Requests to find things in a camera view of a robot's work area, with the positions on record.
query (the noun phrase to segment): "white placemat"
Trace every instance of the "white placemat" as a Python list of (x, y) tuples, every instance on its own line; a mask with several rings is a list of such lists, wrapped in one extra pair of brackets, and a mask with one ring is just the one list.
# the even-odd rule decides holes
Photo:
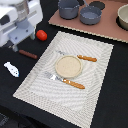
[[(89, 128), (112, 48), (107, 43), (58, 32), (13, 96), (79, 127)], [(97, 58), (97, 62), (82, 60), (82, 73), (70, 79), (83, 84), (84, 90), (44, 77), (45, 71), (56, 74), (55, 62), (62, 56), (56, 50)]]

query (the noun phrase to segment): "gray bowl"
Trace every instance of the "gray bowl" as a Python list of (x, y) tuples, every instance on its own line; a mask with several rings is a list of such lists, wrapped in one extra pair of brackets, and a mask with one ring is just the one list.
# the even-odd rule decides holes
[(94, 6), (87, 6), (80, 10), (80, 21), (84, 24), (97, 24), (101, 19), (101, 10)]
[(118, 16), (120, 25), (128, 30), (128, 4), (118, 9)]
[(60, 0), (58, 2), (58, 9), (60, 17), (70, 20), (78, 15), (79, 2), (77, 0)]

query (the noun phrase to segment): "table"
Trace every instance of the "table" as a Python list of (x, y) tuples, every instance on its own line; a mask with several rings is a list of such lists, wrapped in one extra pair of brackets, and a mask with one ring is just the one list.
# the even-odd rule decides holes
[[(58, 31), (113, 44), (114, 49), (105, 74), (91, 128), (128, 127), (128, 44), (50, 25), (48, 21), (58, 9), (57, 2), (58, 0), (41, 0), (44, 16), (42, 22), (37, 25), (36, 32), (39, 29), (44, 30), (48, 34), (48, 39), (42, 42), (37, 38), (34, 41), (27, 38), (18, 45), (19, 49), (36, 54), (39, 59)], [(0, 48), (0, 106), (31, 117), (51, 128), (78, 128), (12, 96), (38, 59), (27, 58), (8, 48)], [(13, 77), (3, 66), (7, 61), (19, 69), (19, 78)]]

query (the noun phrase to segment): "fork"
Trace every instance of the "fork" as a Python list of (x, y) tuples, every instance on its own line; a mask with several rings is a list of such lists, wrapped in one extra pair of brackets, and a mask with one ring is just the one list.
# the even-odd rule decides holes
[(70, 80), (67, 80), (67, 79), (58, 77), (58, 76), (56, 76), (56, 75), (54, 75), (54, 74), (51, 74), (50, 72), (47, 72), (47, 71), (46, 71), (46, 72), (44, 73), (44, 75), (45, 75), (45, 77), (47, 77), (47, 78), (49, 78), (49, 79), (51, 79), (51, 80), (59, 80), (59, 81), (62, 81), (62, 82), (64, 82), (64, 83), (66, 83), (66, 84), (72, 85), (72, 86), (74, 86), (74, 87), (76, 87), (76, 88), (85, 89), (85, 87), (84, 87), (82, 84), (78, 84), (78, 83), (75, 83), (75, 82), (73, 82), (73, 81), (70, 81)]

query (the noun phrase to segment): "wooden handle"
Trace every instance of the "wooden handle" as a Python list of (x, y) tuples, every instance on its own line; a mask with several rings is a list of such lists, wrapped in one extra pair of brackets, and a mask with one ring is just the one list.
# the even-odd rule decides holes
[(83, 60), (88, 60), (88, 61), (93, 61), (93, 62), (96, 62), (97, 61), (96, 58), (92, 58), (92, 57), (87, 57), (87, 56), (82, 56), (82, 55), (77, 55), (77, 57), (79, 59), (83, 59)]
[(26, 52), (26, 51), (24, 51), (24, 50), (19, 50), (19, 53), (20, 53), (20, 54), (23, 54), (23, 55), (25, 55), (25, 56), (28, 56), (28, 57), (30, 57), (30, 58), (37, 59), (37, 55), (34, 55), (34, 54), (32, 54), (32, 53), (29, 53), (29, 52)]
[(72, 85), (76, 88), (79, 88), (79, 89), (85, 89), (85, 87), (82, 84), (78, 84), (78, 83), (72, 82), (70, 80), (63, 79), (63, 82), (66, 84)]

